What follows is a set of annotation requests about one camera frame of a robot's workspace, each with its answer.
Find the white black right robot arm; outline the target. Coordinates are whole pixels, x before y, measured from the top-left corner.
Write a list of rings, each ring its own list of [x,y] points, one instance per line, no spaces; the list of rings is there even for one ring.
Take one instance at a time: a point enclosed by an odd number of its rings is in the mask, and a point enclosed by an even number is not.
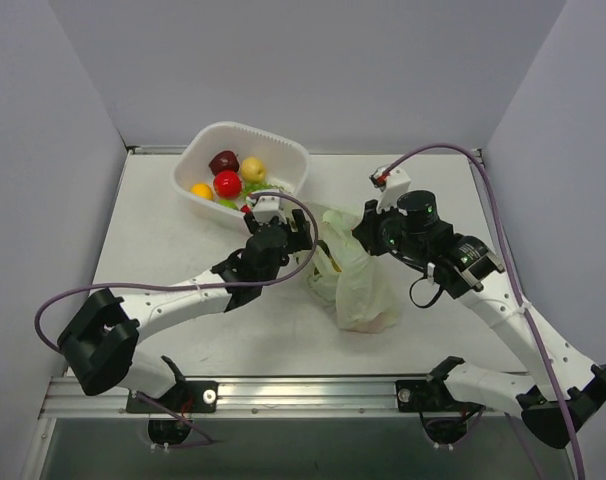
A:
[[[526,369],[503,373],[449,356],[428,374],[423,407],[483,405],[520,417],[538,440],[563,449],[605,403],[606,364],[577,351],[531,304],[517,300],[499,257],[441,220],[433,193],[411,191],[387,209],[367,201],[352,234],[368,254],[392,255],[475,313]]]

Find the light green plastic bag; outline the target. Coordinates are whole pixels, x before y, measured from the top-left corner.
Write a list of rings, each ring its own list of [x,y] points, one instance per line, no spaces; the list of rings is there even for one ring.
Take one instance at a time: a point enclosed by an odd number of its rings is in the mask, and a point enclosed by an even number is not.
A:
[[[352,235],[359,218],[310,202],[319,242],[301,278],[313,298],[345,331],[377,334],[400,319],[400,301],[389,275]]]

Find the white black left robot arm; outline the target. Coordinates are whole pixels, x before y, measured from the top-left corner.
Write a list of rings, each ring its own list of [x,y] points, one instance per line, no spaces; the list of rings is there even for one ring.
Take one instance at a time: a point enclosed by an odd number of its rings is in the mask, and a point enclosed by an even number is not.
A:
[[[187,382],[167,356],[139,349],[149,337],[200,316],[227,313],[254,300],[292,254],[313,248],[310,222],[296,209],[291,220],[258,222],[248,214],[244,248],[168,291],[92,293],[59,336],[60,352],[88,396],[114,387],[141,392],[163,411],[179,408]]]

